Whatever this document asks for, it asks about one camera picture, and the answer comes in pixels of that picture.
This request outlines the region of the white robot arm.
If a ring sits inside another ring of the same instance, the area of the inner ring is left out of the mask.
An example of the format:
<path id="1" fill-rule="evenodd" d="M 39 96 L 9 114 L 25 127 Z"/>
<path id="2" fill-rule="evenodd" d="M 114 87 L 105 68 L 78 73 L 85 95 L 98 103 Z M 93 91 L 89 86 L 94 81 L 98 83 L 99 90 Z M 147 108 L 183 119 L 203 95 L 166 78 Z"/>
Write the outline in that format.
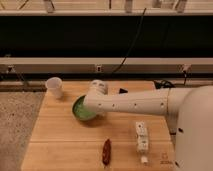
<path id="1" fill-rule="evenodd" d="M 94 80 L 83 104 L 94 113 L 177 115 L 174 171 L 213 171 L 213 86 L 109 94 Z"/>

